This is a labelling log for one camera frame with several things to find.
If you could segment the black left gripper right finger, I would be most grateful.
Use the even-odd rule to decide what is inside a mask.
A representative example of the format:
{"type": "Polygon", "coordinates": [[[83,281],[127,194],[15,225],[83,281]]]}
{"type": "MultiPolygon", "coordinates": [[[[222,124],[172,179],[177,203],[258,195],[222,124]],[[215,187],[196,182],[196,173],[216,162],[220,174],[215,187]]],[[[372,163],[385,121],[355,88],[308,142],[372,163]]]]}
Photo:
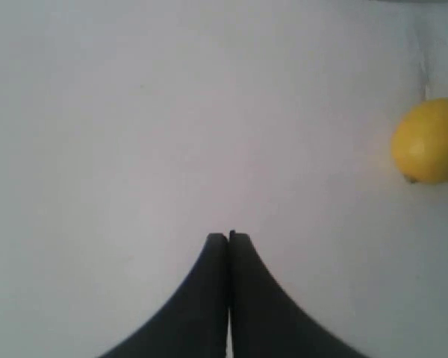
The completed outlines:
{"type": "Polygon", "coordinates": [[[249,235],[231,231],[228,255],[235,357],[363,357],[287,295],[249,235]]]}

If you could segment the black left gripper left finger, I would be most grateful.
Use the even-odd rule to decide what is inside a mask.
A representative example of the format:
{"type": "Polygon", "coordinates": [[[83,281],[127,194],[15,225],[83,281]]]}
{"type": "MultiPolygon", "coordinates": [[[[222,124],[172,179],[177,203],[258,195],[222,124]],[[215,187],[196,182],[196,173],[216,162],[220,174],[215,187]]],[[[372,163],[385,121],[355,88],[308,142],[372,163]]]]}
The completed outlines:
{"type": "Polygon", "coordinates": [[[104,357],[225,357],[228,334],[228,240],[208,235],[172,297],[104,357]]]}

